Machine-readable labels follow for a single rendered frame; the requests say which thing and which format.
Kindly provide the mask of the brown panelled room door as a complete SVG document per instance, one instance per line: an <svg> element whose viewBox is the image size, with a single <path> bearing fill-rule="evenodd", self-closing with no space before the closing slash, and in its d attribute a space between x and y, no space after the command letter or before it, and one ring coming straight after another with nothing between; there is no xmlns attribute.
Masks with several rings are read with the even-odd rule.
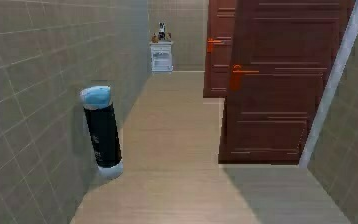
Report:
<svg viewBox="0 0 358 224"><path fill-rule="evenodd" d="M209 0L203 96L227 93L237 0Z"/></svg>
<svg viewBox="0 0 358 224"><path fill-rule="evenodd" d="M238 0L221 164L298 164L356 0Z"/></svg>

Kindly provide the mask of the white small cabinet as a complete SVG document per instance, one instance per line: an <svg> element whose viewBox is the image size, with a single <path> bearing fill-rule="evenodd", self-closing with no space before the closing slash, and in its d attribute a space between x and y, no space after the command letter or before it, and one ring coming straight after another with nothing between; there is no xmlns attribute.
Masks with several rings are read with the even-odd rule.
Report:
<svg viewBox="0 0 358 224"><path fill-rule="evenodd" d="M151 69L153 73L173 71L172 46L172 41L150 43Z"/></svg>

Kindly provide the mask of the black bin with blue lid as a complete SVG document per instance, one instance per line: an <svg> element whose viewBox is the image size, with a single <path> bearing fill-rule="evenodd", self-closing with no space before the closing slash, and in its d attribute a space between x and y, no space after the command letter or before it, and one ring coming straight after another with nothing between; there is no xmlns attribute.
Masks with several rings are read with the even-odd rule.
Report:
<svg viewBox="0 0 358 224"><path fill-rule="evenodd" d="M111 100L110 86L92 86L80 91L99 174L106 179L123 172L121 145Z"/></svg>

